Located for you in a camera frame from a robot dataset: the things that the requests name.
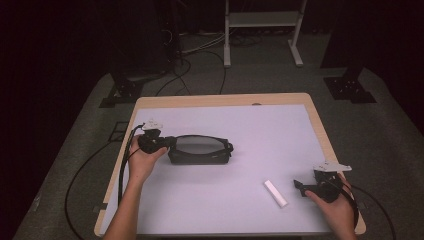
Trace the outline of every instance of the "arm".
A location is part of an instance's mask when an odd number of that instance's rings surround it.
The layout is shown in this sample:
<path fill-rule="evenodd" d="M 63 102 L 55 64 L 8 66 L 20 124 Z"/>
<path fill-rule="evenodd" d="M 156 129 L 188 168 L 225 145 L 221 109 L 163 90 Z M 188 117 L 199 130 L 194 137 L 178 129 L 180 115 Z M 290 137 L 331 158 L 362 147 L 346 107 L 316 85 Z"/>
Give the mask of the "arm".
<path fill-rule="evenodd" d="M 339 174 L 344 186 L 343 189 L 350 193 L 350 184 L 346 179 Z M 343 195 L 339 195 L 332 203 L 327 203 L 311 191 L 305 192 L 312 201 L 314 201 L 324 214 L 325 219 L 333 230 L 334 234 L 341 240 L 354 240 L 357 239 L 355 235 L 353 223 L 353 209 L 349 201 Z"/>
<path fill-rule="evenodd" d="M 135 239 L 143 184 L 152 173 L 158 158 L 167 151 L 166 148 L 161 148 L 152 154 L 147 154 L 139 149 L 137 139 L 138 136 L 135 136 L 131 142 L 127 187 L 103 239 Z"/>

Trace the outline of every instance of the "metal stand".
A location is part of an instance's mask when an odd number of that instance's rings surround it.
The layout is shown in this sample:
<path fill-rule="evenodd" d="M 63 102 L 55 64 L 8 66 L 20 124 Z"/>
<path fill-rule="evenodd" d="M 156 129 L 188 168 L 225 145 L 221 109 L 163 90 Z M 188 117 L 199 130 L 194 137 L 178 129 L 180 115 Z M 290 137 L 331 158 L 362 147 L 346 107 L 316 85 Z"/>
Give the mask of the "metal stand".
<path fill-rule="evenodd" d="M 230 28 L 231 27 L 278 27 L 294 26 L 293 39 L 288 40 L 290 51 L 297 67 L 303 66 L 296 44 L 302 25 L 307 0 L 302 0 L 299 11 L 287 12 L 240 12 L 230 13 L 229 0 L 225 1 L 225 43 L 224 66 L 231 66 Z"/>
<path fill-rule="evenodd" d="M 348 67 L 342 77 L 324 78 L 335 100 L 350 100 L 352 103 L 376 103 L 370 92 L 365 91 L 358 81 L 362 67 Z"/>
<path fill-rule="evenodd" d="M 115 85 L 109 92 L 107 98 L 103 98 L 100 108 L 113 108 L 115 104 L 135 103 L 140 97 L 144 83 L 131 82 L 120 71 L 111 71 L 110 73 Z"/>

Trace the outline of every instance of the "white shelf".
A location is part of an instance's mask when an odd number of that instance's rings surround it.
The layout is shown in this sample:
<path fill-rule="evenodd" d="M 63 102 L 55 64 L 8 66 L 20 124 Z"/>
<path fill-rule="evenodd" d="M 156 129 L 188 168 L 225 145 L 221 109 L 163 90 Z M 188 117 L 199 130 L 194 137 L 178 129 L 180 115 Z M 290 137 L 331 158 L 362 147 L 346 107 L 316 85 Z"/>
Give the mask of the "white shelf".
<path fill-rule="evenodd" d="M 230 13 L 229 27 L 296 26 L 298 11 Z"/>

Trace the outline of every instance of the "white eraser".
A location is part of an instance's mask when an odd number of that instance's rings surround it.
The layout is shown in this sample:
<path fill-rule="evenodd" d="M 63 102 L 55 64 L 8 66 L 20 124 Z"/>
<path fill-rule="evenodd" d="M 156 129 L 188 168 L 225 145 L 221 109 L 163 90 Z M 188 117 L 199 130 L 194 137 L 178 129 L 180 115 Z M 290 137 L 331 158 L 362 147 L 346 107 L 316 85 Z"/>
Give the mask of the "white eraser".
<path fill-rule="evenodd" d="M 268 191 L 271 193 L 272 197 L 275 199 L 278 205 L 280 205 L 281 208 L 283 208 L 284 206 L 288 204 L 286 199 L 284 199 L 283 196 L 281 196 L 280 192 L 278 192 L 278 190 L 274 187 L 271 181 L 268 180 L 264 184 L 265 184 L 265 187 L 268 189 Z"/>

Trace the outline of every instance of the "black cable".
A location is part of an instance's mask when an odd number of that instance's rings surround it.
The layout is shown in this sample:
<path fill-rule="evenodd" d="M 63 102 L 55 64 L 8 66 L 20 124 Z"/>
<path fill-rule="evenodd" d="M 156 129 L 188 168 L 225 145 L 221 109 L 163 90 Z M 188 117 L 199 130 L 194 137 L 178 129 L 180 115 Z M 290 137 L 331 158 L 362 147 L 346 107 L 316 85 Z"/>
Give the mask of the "black cable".
<path fill-rule="evenodd" d="M 188 61 L 188 60 L 186 60 L 186 59 L 181 59 L 181 60 L 183 60 L 183 61 L 186 61 L 188 64 L 189 64 L 189 68 L 191 69 L 191 63 Z M 187 87 L 187 84 L 185 83 L 185 81 L 184 81 L 184 79 L 182 78 L 182 76 L 184 75 L 178 75 L 176 72 L 175 72 L 175 68 L 174 68 L 174 74 L 175 74 L 175 76 L 177 76 L 180 80 L 181 80 L 181 82 L 183 83 L 183 85 L 184 85 L 184 87 L 185 87 L 185 89 L 187 89 L 187 92 L 188 92 L 188 94 L 189 95 L 191 95 L 191 92 L 190 92 L 190 90 L 188 89 L 188 87 Z"/>
<path fill-rule="evenodd" d="M 367 191 L 365 191 L 364 189 L 362 189 L 362 188 L 359 188 L 359 187 L 357 187 L 357 186 L 354 186 L 354 185 L 351 185 L 352 186 L 352 188 L 354 188 L 354 189 L 356 189 L 356 190 L 359 190 L 359 191 L 361 191 L 362 193 L 364 193 L 365 195 L 367 195 L 368 197 L 370 197 L 372 200 L 374 200 L 374 202 L 380 207 L 380 209 L 381 209 L 381 211 L 383 211 L 383 213 L 384 213 L 384 216 L 386 217 L 386 219 L 387 219 L 387 222 L 389 223 L 389 226 L 390 226 L 390 231 L 392 232 L 392 237 L 393 237 L 393 240 L 396 240 L 396 232 L 395 232 L 395 227 L 393 226 L 393 222 L 392 222 L 392 220 L 391 220 L 391 218 L 390 218 L 390 216 L 389 216 L 389 214 L 387 213 L 387 211 L 386 211 L 386 209 L 384 209 L 384 207 L 383 207 L 383 205 L 381 205 L 381 203 L 374 197 L 374 196 L 372 196 L 370 193 L 368 193 Z"/>
<path fill-rule="evenodd" d="M 108 141 L 105 145 L 103 145 L 101 148 L 99 148 L 96 152 L 94 152 L 85 162 L 84 164 L 78 169 L 78 171 L 75 173 L 74 177 L 72 178 L 71 183 L 68 186 L 68 190 L 66 191 L 66 196 L 65 196 L 65 216 L 66 216 L 66 221 L 68 222 L 69 227 L 71 228 L 72 232 L 75 234 L 75 236 L 80 239 L 83 240 L 83 238 L 81 237 L 81 235 L 78 234 L 77 230 L 75 229 L 74 225 L 72 225 L 71 222 L 71 218 L 69 217 L 69 212 L 68 212 L 68 197 L 69 197 L 69 193 L 71 191 L 72 185 L 74 184 L 75 179 L 77 178 L 77 176 L 79 175 L 79 173 L 81 172 L 81 170 L 87 165 L 87 163 L 89 163 L 99 152 L 101 152 L 103 149 L 105 149 L 107 146 L 109 146 L 109 144 L 111 144 L 112 142 L 115 142 L 116 140 L 118 140 L 119 138 L 121 138 L 122 135 L 120 135 L 119 137 L 117 137 L 116 139 L 110 140 Z"/>
<path fill-rule="evenodd" d="M 186 54 L 186 56 L 194 55 L 194 54 L 198 54 L 198 53 L 209 53 L 209 54 L 213 54 L 216 57 L 218 57 L 219 60 L 221 61 L 222 66 L 223 66 L 223 69 L 224 69 L 224 77 L 222 79 L 221 87 L 219 88 L 219 94 L 221 95 L 222 94 L 222 89 L 224 88 L 225 79 L 226 79 L 226 76 L 227 76 L 227 69 L 224 67 L 224 60 L 222 59 L 222 57 L 219 54 L 214 53 L 214 52 L 210 52 L 210 51 L 205 51 L 205 50 L 195 51 L 195 52 L 192 52 L 192 53 L 188 53 L 188 54 Z"/>
<path fill-rule="evenodd" d="M 171 80 L 169 80 L 168 82 L 166 82 L 157 92 L 156 92 L 156 94 L 155 94 L 155 97 L 157 97 L 157 96 L 159 96 L 159 93 L 166 87 L 166 86 L 168 86 L 170 83 L 172 83 L 172 82 L 174 82 L 175 80 L 177 80 L 177 79 L 179 79 L 179 78 L 181 78 L 182 76 L 184 76 L 185 74 L 187 74 L 189 71 L 190 71 L 190 69 L 191 69 L 191 63 L 188 61 L 188 60 L 186 60 L 186 59 L 184 59 L 184 58 L 182 58 L 182 60 L 184 61 L 184 62 L 186 62 L 186 63 L 188 63 L 188 68 L 187 68 L 187 70 L 186 71 L 184 71 L 183 72 L 183 74 L 181 74 L 181 75 L 177 75 L 177 77 L 175 77 L 175 78 L 173 78 L 173 79 L 171 79 Z"/>

